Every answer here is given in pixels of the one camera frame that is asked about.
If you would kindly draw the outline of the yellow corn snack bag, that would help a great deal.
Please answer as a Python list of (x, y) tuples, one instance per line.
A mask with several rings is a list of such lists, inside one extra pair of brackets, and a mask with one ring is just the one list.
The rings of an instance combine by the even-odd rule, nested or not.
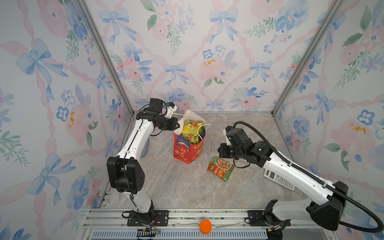
[(200, 142), (198, 130), (202, 126), (205, 127), (204, 121), (185, 120), (180, 136), (188, 140), (191, 145), (197, 145)]

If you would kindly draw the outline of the orange green noodle packet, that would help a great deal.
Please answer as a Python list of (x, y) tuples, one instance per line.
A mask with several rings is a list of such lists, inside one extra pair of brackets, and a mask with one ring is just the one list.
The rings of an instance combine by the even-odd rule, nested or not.
[(210, 159), (207, 171), (226, 182), (230, 178), (234, 168), (234, 165), (226, 160), (220, 157), (213, 157)]

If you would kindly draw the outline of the red paper gift bag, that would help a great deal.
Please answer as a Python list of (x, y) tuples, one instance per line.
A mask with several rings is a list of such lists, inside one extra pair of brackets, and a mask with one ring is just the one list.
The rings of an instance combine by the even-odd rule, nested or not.
[(188, 140), (180, 136), (185, 120), (204, 121), (206, 132), (207, 129), (211, 127), (211, 124), (208, 124), (201, 116), (197, 115), (191, 110), (187, 110), (185, 113), (183, 113), (183, 117), (178, 120), (180, 127), (174, 130), (173, 157), (186, 164), (190, 164), (194, 160), (199, 158), (203, 148), (205, 137), (197, 145), (191, 145)]

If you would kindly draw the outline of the purple snack packet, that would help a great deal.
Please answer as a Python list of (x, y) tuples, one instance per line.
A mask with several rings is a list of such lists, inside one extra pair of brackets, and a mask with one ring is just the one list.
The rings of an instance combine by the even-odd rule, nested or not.
[(206, 129), (204, 126), (202, 126), (201, 128), (199, 128), (198, 130), (198, 137), (199, 137), (199, 141), (203, 140), (204, 137), (206, 135)]

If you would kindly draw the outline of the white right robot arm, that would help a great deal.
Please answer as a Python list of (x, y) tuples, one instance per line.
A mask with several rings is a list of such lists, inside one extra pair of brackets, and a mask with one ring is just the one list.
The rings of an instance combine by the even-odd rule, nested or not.
[(285, 159), (265, 141), (254, 143), (243, 129), (228, 126), (223, 130), (226, 142), (218, 149), (220, 158), (244, 159), (276, 176), (280, 176), (307, 195), (307, 199), (284, 202), (271, 200), (263, 211), (262, 220), (273, 226), (285, 221), (313, 221), (330, 231), (339, 227), (345, 201), (326, 189), (327, 182), (304, 173), (304, 169)]

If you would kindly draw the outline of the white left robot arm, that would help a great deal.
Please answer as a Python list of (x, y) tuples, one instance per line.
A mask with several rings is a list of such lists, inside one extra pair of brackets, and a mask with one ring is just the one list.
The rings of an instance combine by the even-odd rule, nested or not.
[(138, 214), (152, 215), (153, 201), (143, 190), (145, 173), (140, 165), (143, 150), (153, 131), (174, 131), (180, 127), (178, 119), (173, 117), (177, 106), (173, 102), (164, 102), (151, 98), (150, 103), (136, 113), (136, 121), (128, 140), (115, 157), (107, 160), (109, 182), (113, 189), (128, 197)]

